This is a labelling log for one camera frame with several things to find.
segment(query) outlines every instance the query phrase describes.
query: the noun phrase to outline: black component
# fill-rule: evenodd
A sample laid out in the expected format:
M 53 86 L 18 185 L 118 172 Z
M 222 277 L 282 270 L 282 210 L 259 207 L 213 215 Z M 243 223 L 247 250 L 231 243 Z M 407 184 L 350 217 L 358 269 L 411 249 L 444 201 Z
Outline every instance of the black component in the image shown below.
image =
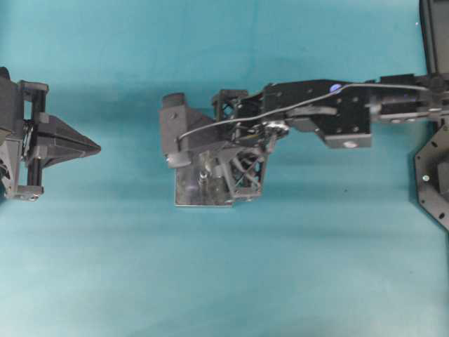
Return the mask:
M 48 86 L 10 81 L 0 67 L 0 179 L 8 199 L 35 201 L 43 194 L 44 168 L 97 154 L 101 147 L 57 117 L 46 114 Z M 32 115 L 25 120 L 24 101 Z M 19 185 L 20 162 L 27 167 L 27 185 Z
M 429 74 L 449 73 L 449 0 L 421 0 L 420 16 Z
M 177 169 L 176 204 L 226 206 L 262 194 L 268 156 L 291 128 L 315 132 L 330 148 L 371 146 L 371 123 L 427 120 L 436 134 L 418 152 L 420 204 L 449 230 L 449 0 L 421 0 L 429 73 L 365 83 L 329 79 L 269 84 L 255 95 L 221 90 L 215 119 L 166 96 L 163 153 Z

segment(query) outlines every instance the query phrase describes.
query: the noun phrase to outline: black panel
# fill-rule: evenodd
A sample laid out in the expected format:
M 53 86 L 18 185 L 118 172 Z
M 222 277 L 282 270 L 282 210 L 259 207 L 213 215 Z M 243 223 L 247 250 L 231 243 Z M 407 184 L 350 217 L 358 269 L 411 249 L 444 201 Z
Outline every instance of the black panel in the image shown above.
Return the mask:
M 427 71 L 449 73 L 449 0 L 421 0 L 420 15 Z

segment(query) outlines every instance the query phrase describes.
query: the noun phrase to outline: cable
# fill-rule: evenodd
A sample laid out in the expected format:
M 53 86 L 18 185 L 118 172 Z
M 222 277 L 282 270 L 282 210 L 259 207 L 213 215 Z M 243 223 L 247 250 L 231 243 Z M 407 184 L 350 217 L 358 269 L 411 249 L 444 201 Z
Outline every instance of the cable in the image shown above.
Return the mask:
M 179 136 L 179 138 L 177 139 L 178 141 L 182 140 L 183 138 L 190 136 L 193 133 L 202 131 L 202 130 L 206 130 L 207 128 L 214 128 L 216 126 L 220 126 L 220 125 L 224 125 L 224 124 L 233 124 L 233 123 L 241 123 L 244 121 L 256 121 L 258 119 L 264 118 L 264 117 L 268 117 L 271 116 L 272 114 L 278 114 L 279 112 L 285 112 L 288 110 L 292 110 L 295 109 L 296 107 L 301 107 L 303 105 L 308 105 L 308 104 L 312 104 L 315 103 L 319 100 L 325 100 L 326 98 L 329 97 L 333 97 L 335 95 L 338 95 L 339 93 L 341 93 L 343 90 L 348 89 L 348 88 L 395 88 L 395 89 L 407 89 L 407 90 L 414 90 L 414 91 L 429 91 L 428 88 L 425 88 L 423 86 L 407 86 L 407 85 L 402 85 L 402 84 L 376 84 L 376 83 L 351 83 L 351 84 L 345 84 L 344 86 L 342 86 L 341 88 L 331 92 L 331 93 L 327 93 L 325 95 L 316 97 L 316 98 L 312 98 L 310 100 L 304 100 L 302 102 L 296 103 L 294 105 L 290 105 L 288 107 L 281 107 L 275 110 L 271 110 L 268 112 L 265 112 L 263 114 L 259 114 L 257 116 L 254 117 L 246 117 L 246 118 L 236 118 L 236 119 L 227 119 L 225 121 L 218 121 L 216 123 L 212 123 L 212 124 L 208 124 L 205 126 L 200 126 L 199 128 L 194 128 L 193 130 L 190 130 L 186 133 L 183 133 L 181 136 Z

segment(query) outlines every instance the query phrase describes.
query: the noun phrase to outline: metal bracket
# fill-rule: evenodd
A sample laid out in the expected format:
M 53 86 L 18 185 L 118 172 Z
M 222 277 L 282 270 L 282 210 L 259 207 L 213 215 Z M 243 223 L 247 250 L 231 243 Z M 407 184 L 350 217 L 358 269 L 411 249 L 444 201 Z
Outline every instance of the metal bracket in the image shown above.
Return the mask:
M 449 127 L 443 126 L 415 156 L 419 203 L 449 230 Z

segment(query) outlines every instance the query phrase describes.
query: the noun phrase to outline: black metal frame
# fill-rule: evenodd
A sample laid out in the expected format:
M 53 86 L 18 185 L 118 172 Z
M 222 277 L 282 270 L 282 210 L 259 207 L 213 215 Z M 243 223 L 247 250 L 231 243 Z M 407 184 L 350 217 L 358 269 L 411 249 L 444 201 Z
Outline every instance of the black metal frame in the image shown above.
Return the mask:
M 426 119 L 438 132 L 415 158 L 418 195 L 449 230 L 449 0 L 421 0 L 420 15 L 426 76 L 269 84 L 255 95 L 221 90 L 213 98 L 215 119 L 188 107 L 183 94 L 166 96 L 162 148 L 177 169 L 175 203 L 226 206 L 259 197 L 268 156 L 292 128 L 314 132 L 330 148 L 354 149 L 371 146 L 372 122 Z

